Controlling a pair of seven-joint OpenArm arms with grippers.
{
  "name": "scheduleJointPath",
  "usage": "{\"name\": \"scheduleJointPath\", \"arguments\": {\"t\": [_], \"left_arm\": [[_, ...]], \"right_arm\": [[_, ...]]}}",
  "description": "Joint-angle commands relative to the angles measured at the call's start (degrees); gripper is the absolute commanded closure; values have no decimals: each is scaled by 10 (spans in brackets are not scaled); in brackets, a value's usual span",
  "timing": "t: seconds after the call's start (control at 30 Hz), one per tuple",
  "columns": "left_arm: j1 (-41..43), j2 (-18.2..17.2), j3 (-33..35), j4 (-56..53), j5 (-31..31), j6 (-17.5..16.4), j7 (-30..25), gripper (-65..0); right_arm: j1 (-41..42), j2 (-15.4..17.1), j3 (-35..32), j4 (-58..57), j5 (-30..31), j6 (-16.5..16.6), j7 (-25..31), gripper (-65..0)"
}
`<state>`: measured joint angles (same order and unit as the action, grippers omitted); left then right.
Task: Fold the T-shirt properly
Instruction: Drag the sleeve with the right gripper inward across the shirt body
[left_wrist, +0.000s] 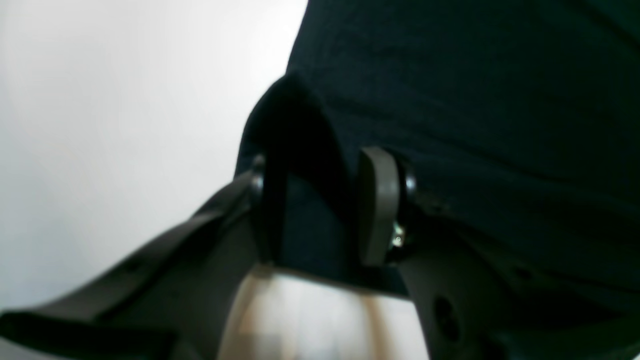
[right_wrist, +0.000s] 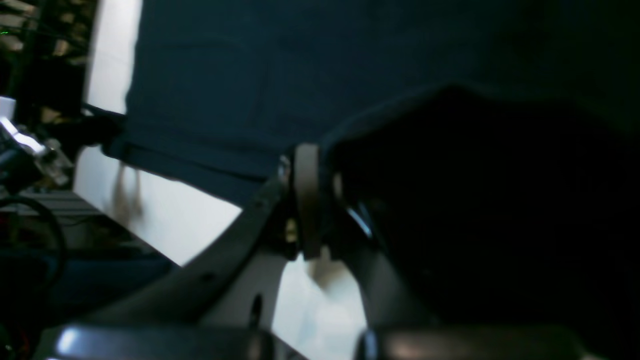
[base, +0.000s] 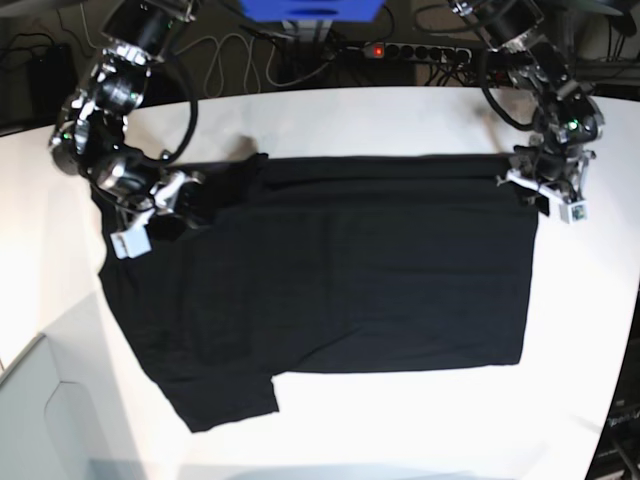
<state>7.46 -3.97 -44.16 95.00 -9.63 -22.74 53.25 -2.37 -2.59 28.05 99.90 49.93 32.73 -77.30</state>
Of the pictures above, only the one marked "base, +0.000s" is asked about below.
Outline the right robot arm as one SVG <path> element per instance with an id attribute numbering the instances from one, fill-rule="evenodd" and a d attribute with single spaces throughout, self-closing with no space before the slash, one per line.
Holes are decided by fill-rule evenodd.
<path id="1" fill-rule="evenodd" d="M 126 225 L 154 216 L 193 220 L 193 195 L 204 178 L 175 168 L 196 130 L 199 108 L 191 77 L 172 47 L 196 18 L 198 1 L 123 1 L 108 16 L 107 44 L 63 104 L 48 149 L 63 173 L 79 175 L 124 216 Z M 174 151 L 147 156 L 125 141 L 128 117 L 145 98 L 157 66 L 172 73 L 189 105 Z"/>

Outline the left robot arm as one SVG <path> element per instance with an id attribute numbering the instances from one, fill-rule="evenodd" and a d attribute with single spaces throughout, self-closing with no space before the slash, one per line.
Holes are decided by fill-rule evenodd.
<path id="1" fill-rule="evenodd" d="M 595 159 L 587 146 L 601 137 L 604 117 L 543 32 L 541 10 L 533 1 L 450 1 L 448 6 L 486 42 L 479 61 L 485 99 L 503 121 L 530 134 L 528 145 L 514 148 L 511 167 L 498 183 L 529 190 L 526 201 L 540 209 L 557 206 L 568 224 L 584 221 L 584 184 Z M 536 106 L 529 122 L 510 117 L 491 94 L 490 53 L 508 56 L 513 84 L 532 93 Z"/>

